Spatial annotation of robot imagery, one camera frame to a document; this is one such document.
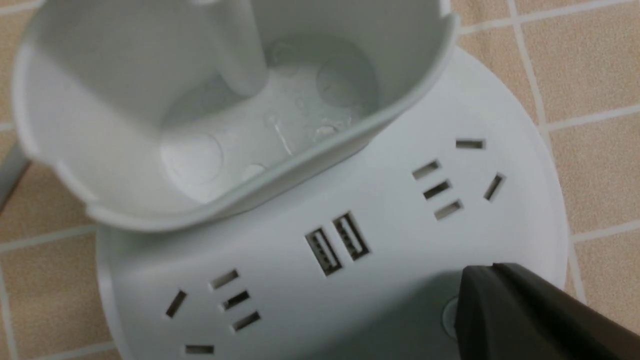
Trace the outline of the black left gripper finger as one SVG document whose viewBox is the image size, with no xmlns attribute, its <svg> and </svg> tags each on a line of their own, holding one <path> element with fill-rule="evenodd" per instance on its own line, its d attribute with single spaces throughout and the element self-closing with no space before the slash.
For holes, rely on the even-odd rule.
<svg viewBox="0 0 640 360">
<path fill-rule="evenodd" d="M 637 360 L 640 337 L 516 263 L 462 271 L 462 360 Z"/>
</svg>

